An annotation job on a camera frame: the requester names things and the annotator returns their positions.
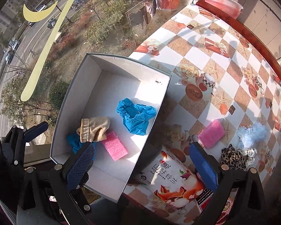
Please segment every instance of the beige sock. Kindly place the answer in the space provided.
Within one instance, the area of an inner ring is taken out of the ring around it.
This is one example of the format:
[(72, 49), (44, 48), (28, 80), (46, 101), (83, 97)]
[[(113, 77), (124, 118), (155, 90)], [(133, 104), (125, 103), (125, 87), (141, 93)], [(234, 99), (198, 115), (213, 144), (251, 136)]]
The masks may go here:
[(109, 117), (95, 117), (81, 119), (81, 127), (77, 129), (81, 143), (106, 140), (105, 132), (109, 128)]

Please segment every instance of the crumpled blue fabric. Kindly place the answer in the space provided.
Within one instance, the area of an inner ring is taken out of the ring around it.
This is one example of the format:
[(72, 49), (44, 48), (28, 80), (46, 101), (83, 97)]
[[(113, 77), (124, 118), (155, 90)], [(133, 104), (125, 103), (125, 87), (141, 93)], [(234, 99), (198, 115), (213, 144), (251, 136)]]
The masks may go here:
[(145, 135), (149, 119), (156, 115), (156, 109), (152, 106), (133, 104), (125, 98), (119, 102), (117, 112), (123, 118), (123, 124), (132, 134)]
[(69, 134), (67, 136), (67, 141), (72, 147), (72, 151), (76, 154), (78, 150), (82, 147), (82, 143), (80, 142), (80, 136), (77, 133)]

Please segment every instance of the yellow crescent decal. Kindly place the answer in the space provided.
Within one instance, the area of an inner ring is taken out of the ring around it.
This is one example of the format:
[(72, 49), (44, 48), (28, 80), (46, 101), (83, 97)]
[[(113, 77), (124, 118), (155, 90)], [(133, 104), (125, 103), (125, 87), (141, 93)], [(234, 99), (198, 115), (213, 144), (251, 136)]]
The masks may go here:
[(49, 54), (49, 51), (51, 49), (51, 46), (54, 42), (54, 39), (58, 33), (58, 30), (61, 27), (62, 22), (64, 21), (68, 11), (71, 8), (72, 3), (74, 2), (74, 0), (68, 0), (65, 7), (63, 8), (62, 12), (59, 15), (59, 18), (56, 22), (56, 25), (54, 26), (54, 28), (52, 29), (52, 33), (49, 36), (49, 39), (47, 40), (43, 51), (40, 54), (40, 57), (37, 60), (37, 63), (35, 64), (35, 67), (32, 70), (32, 73), (28, 79), (28, 82), (21, 94), (21, 101), (28, 101), (30, 99), (30, 97), (32, 96), (35, 87), (37, 86), (37, 82), (40, 78), (41, 72), (43, 70), (46, 58)]
[(23, 6), (23, 16), (24, 18), (29, 21), (29, 22), (38, 22), (38, 21), (41, 21), (43, 20), (44, 18), (48, 17), (50, 15), (50, 13), (53, 12), (54, 8), (56, 7), (57, 5), (57, 2), (56, 1), (51, 7), (47, 8), (47, 9), (44, 9), (40, 12), (33, 12), (33, 11), (30, 11), (26, 5), (24, 4)]

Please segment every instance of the red wooden table edge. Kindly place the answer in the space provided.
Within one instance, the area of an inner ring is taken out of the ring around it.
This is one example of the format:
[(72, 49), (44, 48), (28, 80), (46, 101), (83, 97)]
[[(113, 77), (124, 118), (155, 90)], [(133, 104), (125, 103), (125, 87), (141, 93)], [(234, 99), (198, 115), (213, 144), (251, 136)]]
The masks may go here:
[(196, 5), (218, 16), (221, 20), (223, 20), (233, 29), (239, 32), (263, 56), (263, 58), (269, 63), (269, 65), (272, 67), (272, 69), (275, 71), (275, 73), (281, 80), (281, 66), (278, 64), (276, 58), (272, 55), (269, 49), (259, 40), (259, 38), (257, 38), (247, 27), (245, 27), (241, 22), (232, 18), (230, 15), (226, 14), (222, 10), (205, 2), (204, 0), (199, 0)]

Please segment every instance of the open box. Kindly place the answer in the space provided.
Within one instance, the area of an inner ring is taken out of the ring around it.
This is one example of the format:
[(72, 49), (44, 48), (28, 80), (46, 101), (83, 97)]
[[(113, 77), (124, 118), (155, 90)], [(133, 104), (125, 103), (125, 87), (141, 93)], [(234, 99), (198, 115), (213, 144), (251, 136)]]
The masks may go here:
[(55, 163), (65, 163), (72, 153), (66, 136), (80, 127), (82, 118), (109, 116), (111, 122), (108, 131), (115, 131), (128, 154), (113, 161), (104, 146), (100, 142), (96, 143), (95, 160), (88, 171), (86, 187), (117, 202), (156, 118), (149, 120), (146, 135), (131, 134), (116, 111), (118, 103), (129, 98), (135, 104), (153, 106), (158, 112), (170, 77), (131, 58), (88, 53), (72, 79), (59, 112), (51, 145), (51, 159)]

